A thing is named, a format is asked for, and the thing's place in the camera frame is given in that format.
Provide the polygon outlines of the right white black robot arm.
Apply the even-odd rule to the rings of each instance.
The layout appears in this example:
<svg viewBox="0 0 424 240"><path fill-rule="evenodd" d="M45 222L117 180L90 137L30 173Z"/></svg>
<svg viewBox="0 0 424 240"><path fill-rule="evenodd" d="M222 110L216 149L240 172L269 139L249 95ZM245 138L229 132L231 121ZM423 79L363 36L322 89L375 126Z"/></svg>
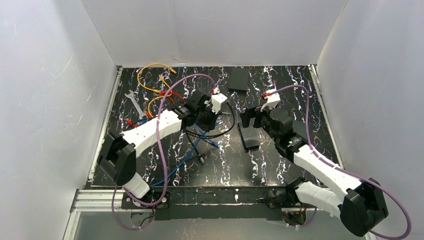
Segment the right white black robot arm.
<svg viewBox="0 0 424 240"><path fill-rule="evenodd" d="M240 113L243 127L254 120L254 128L262 128L274 141L277 152L293 164L307 170L324 183L314 185L299 177L285 187L293 202L313 205L339 218L347 230L363 237L389 212L379 184L372 178L359 180L344 173L337 164L325 158L307 141L307 125L294 120L282 108L261 110L260 106Z"/></svg>

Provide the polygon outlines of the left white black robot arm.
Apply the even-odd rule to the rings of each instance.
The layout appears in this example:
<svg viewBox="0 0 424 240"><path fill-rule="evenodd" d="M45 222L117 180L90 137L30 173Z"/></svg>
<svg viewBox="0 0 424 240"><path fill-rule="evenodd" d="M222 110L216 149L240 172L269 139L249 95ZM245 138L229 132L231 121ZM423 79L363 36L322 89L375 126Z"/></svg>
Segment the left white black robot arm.
<svg viewBox="0 0 424 240"><path fill-rule="evenodd" d="M117 186L122 186L130 196L140 200L149 192L150 186L136 171L137 157L164 137L192 125L205 132L213 130L227 100L222 93L207 95L195 91L189 98L177 101L141 126L120 134L108 133L99 153L98 166Z"/></svg>

